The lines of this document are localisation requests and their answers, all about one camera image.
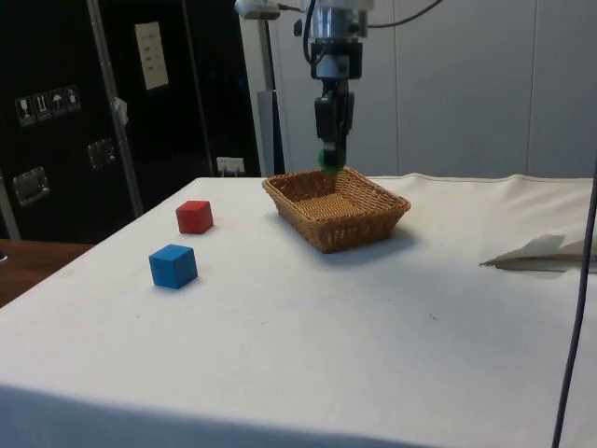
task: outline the electrical outlet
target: electrical outlet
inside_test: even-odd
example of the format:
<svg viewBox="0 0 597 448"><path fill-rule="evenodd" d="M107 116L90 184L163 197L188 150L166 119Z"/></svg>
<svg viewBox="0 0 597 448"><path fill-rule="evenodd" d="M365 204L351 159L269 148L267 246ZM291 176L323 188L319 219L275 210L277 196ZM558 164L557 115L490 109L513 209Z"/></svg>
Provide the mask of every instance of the electrical outlet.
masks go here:
<svg viewBox="0 0 597 448"><path fill-rule="evenodd" d="M218 157L217 171L220 173L244 174L244 159L242 157Z"/></svg>

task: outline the blue cube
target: blue cube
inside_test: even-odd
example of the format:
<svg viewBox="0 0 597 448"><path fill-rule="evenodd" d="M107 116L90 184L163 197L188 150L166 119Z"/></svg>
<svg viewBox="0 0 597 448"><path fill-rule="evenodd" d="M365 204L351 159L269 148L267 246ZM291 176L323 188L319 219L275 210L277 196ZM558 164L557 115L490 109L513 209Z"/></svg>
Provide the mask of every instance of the blue cube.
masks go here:
<svg viewBox="0 0 597 448"><path fill-rule="evenodd" d="M153 283L158 287L180 289L197 278L197 264L192 247L167 245L149 256Z"/></svg>

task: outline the metal frame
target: metal frame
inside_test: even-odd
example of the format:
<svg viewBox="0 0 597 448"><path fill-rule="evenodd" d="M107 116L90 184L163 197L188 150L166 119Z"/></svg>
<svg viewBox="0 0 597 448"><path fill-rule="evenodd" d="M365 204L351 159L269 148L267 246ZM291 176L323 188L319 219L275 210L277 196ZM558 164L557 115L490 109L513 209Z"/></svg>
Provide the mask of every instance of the metal frame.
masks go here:
<svg viewBox="0 0 597 448"><path fill-rule="evenodd" d="M110 114L114 124L115 134L118 140L118 149L120 157L122 158L122 165L124 168L124 175L127 179L127 186L129 188L129 197L131 199L132 211L135 217L143 214L143 205L141 203L141 194L139 193L139 186L137 185L137 177L132 164L131 148L127 139L124 125L118 118L116 109L114 108L114 100L118 97L118 89L112 72L112 63L110 62L110 53L105 40L104 26L102 24L102 14L98 0L87 0L87 7L90 12L91 28L93 29L93 37L95 39L95 46L97 48L100 66L102 67L102 76L104 77L105 93L110 102Z"/></svg>
<svg viewBox="0 0 597 448"><path fill-rule="evenodd" d="M260 102L262 103L267 96L262 92L271 93L274 90L268 30L263 21L246 21L240 18L239 21L243 39L244 65L251 95L259 168L261 175L268 175L268 160L273 157L267 153L272 149L269 145L271 123L267 122L270 119L267 112L262 116L262 106L260 106Z"/></svg>
<svg viewBox="0 0 597 448"><path fill-rule="evenodd" d="M0 212L4 218L4 222L7 226L8 236L11 240L20 240L21 234L19 233L19 227L17 226L17 220L12 212L12 206L10 205L10 199L8 198L7 187L4 182L2 170L0 170Z"/></svg>

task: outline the white panel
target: white panel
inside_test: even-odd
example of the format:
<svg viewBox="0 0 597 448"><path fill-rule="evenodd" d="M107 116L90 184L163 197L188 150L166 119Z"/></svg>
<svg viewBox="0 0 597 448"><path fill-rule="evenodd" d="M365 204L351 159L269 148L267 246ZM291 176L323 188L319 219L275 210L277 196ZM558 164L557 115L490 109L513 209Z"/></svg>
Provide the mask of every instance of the white panel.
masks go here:
<svg viewBox="0 0 597 448"><path fill-rule="evenodd" d="M267 75L265 73L264 62L267 60L268 54L264 51L260 32L260 27L263 26L263 24L258 21L239 20L241 24L241 36L243 38L244 64L251 95L251 110L253 111L253 125L255 126L259 169L261 175L267 175L267 164L263 146L263 135L261 134L261 121L257 99L257 93L267 89Z"/></svg>
<svg viewBox="0 0 597 448"><path fill-rule="evenodd" d="M394 0L377 0L371 21L394 16ZM286 171L317 168L322 148L315 131L314 100L320 81L311 79L293 23L285 13L271 23L271 46ZM348 164L367 175L397 174L396 49L394 31L371 32L365 41L363 78L351 81L355 93L354 125L348 140Z"/></svg>
<svg viewBox="0 0 597 448"><path fill-rule="evenodd" d="M535 1L448 0L398 28L401 174L526 171ZM423 3L397 2L396 19Z"/></svg>
<svg viewBox="0 0 597 448"><path fill-rule="evenodd" d="M539 0L529 173L592 175L597 150L594 0Z"/></svg>

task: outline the metal pole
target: metal pole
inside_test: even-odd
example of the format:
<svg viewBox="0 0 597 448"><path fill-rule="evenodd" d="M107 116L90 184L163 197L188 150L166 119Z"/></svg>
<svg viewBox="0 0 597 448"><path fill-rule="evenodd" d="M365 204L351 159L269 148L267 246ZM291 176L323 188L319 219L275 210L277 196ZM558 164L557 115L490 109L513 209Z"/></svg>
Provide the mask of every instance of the metal pole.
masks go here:
<svg viewBox="0 0 597 448"><path fill-rule="evenodd" d="M2 176L2 170L0 170L0 212L4 217L4 222L7 225L8 236L11 240L20 240L21 234L19 233L19 227L17 226L17 220L12 212L10 206L10 199L7 194L7 187L4 183Z"/></svg>
<svg viewBox="0 0 597 448"><path fill-rule="evenodd" d="M114 124L114 132L118 140L118 148L120 151L120 157L122 158L124 175L126 176L127 186L129 188L132 211L134 212L135 217L139 217L143 214L143 204L141 203L139 186L137 185L134 165L132 164L131 148L129 147L126 130L124 129L124 125L118 118L114 108L114 100L118 97L118 90L116 87L116 81L114 80L114 73L112 72L110 53L108 52L108 46L105 41L102 14L100 12L98 0L87 0L87 7L90 12L91 28L93 29L95 46L97 48L100 66L102 67L105 93L108 97L108 101L110 102L110 113L112 115L112 123Z"/></svg>

